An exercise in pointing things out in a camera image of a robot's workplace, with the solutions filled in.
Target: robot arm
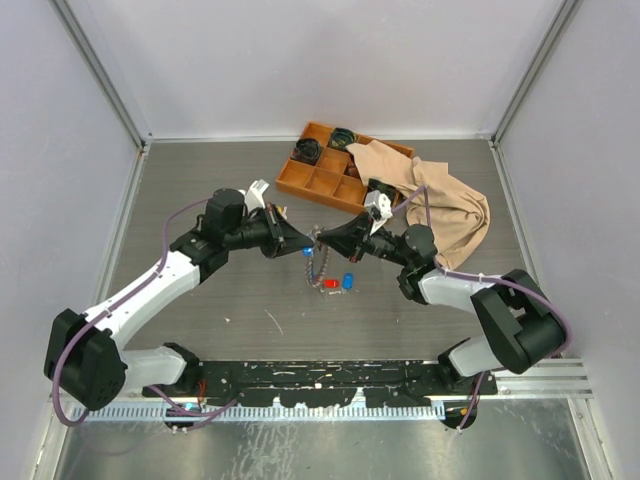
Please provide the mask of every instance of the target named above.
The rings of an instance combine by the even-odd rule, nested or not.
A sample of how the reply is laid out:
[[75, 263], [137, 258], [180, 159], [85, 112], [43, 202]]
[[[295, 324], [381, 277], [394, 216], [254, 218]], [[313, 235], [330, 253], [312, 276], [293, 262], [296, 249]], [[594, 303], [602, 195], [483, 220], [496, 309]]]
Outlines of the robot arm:
[[464, 310], [480, 321], [484, 335], [466, 339], [438, 357], [446, 384], [498, 368], [524, 373], [564, 343], [562, 325], [548, 308], [499, 284], [502, 279], [544, 296], [526, 272], [513, 270], [482, 281], [447, 275], [437, 268], [431, 228], [411, 225], [404, 234], [392, 235], [382, 226], [392, 216], [391, 202], [378, 191], [367, 195], [365, 207], [366, 212], [321, 233], [318, 240], [352, 262], [367, 253], [396, 263], [402, 267], [397, 277], [400, 290], [408, 300]]
[[224, 266], [232, 250], [259, 247], [276, 258], [313, 242], [293, 228], [274, 205], [265, 203], [264, 181], [249, 190], [217, 190], [197, 225], [173, 242], [157, 264], [104, 302], [82, 314], [65, 310], [53, 322], [44, 372], [53, 374], [71, 339], [88, 321], [106, 317], [84, 335], [62, 366], [60, 385], [89, 410], [109, 404], [121, 391], [147, 385], [189, 390], [201, 376], [188, 350], [165, 344], [155, 350], [124, 351], [133, 335], [173, 300]]

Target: white wall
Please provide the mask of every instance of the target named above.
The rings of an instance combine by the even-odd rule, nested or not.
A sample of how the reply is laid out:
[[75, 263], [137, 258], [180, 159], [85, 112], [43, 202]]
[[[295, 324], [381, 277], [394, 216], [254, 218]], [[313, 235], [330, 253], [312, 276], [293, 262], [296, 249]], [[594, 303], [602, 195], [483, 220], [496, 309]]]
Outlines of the white wall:
[[48, 2], [0, 2], [2, 478], [41, 439], [53, 318], [84, 309], [136, 152]]
[[640, 478], [640, 3], [585, 0], [503, 143], [624, 478]]
[[154, 136], [203, 138], [493, 133], [561, 0], [70, 3]]

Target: metal floor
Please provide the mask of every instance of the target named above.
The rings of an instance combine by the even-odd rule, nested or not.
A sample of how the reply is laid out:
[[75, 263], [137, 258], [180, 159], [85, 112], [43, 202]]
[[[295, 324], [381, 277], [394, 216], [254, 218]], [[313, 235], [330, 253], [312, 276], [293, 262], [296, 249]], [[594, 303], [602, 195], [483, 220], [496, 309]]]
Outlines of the metal floor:
[[[67, 436], [54, 478], [590, 478], [566, 401], [487, 400], [479, 408], [462, 435], [438, 421], [213, 423], [186, 436], [159, 423], [86, 424]], [[120, 451], [128, 453], [104, 453]]]
[[[484, 193], [491, 226], [464, 270], [506, 273], [523, 262], [487, 142], [411, 142], [425, 160], [447, 161], [450, 172]], [[290, 143], [155, 144], [116, 271], [113, 290], [155, 262], [169, 214], [219, 187], [274, 183]], [[351, 218], [277, 192], [303, 232]], [[194, 224], [196, 211], [176, 222], [172, 238]], [[394, 221], [402, 229], [403, 221]], [[303, 258], [267, 260], [234, 252], [229, 263], [170, 305], [128, 348], [177, 342], [203, 359], [434, 359], [480, 332], [464, 312], [404, 299], [398, 267], [368, 258], [353, 265], [336, 256], [331, 275], [355, 275], [349, 295], [322, 296], [306, 286]], [[277, 319], [282, 334], [269, 314]], [[125, 455], [104, 452], [127, 450]], [[56, 480], [182, 478], [251, 479], [588, 479], [565, 400], [483, 400], [462, 436], [438, 421], [213, 423], [172, 436], [155, 422], [89, 423], [66, 436]]]
[[[402, 142], [423, 160], [449, 163], [452, 175], [485, 194], [491, 226], [484, 242], [461, 267], [507, 273], [522, 267], [507, 203], [486, 141]], [[220, 187], [247, 188], [264, 178], [268, 200], [288, 207], [289, 221], [308, 232], [352, 218], [338, 210], [278, 192], [275, 178], [290, 142], [179, 143], [152, 146], [125, 237], [113, 290], [146, 271], [160, 255], [165, 218]], [[176, 219], [171, 238], [190, 229], [199, 210]], [[394, 229], [406, 225], [394, 220]], [[358, 264], [332, 257], [329, 276], [355, 276], [349, 295], [322, 295], [303, 279], [300, 254], [267, 260], [258, 250], [233, 252], [229, 263], [147, 324], [128, 348], [177, 342], [202, 359], [435, 359], [480, 332], [467, 313], [405, 300], [399, 268], [375, 258]], [[280, 333], [269, 313], [282, 328]]]

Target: blue block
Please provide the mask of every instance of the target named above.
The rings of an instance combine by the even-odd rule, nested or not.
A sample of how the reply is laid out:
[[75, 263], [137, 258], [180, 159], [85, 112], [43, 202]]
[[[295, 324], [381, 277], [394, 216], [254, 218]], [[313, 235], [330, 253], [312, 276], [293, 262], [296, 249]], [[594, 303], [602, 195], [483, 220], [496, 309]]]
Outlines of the blue block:
[[345, 273], [344, 278], [342, 279], [342, 288], [345, 290], [351, 290], [353, 287], [353, 274]]

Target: black mounting plate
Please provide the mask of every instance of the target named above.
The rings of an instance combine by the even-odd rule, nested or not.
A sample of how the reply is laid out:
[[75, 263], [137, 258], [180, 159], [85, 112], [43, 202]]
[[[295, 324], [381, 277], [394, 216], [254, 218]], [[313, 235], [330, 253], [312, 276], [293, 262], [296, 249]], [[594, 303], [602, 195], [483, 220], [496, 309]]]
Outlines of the black mounting plate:
[[[350, 361], [206, 361], [204, 397], [209, 405], [225, 405], [237, 399], [246, 407], [268, 407], [279, 397], [284, 407], [304, 403], [309, 408], [346, 406], [362, 388], [367, 407], [428, 406], [427, 396], [469, 395], [473, 378], [451, 389], [442, 385], [437, 364], [422, 360]], [[185, 392], [173, 386], [161, 387], [175, 397], [198, 395], [198, 387]], [[485, 380], [482, 395], [495, 395], [495, 378]], [[143, 390], [146, 397], [156, 395]]]

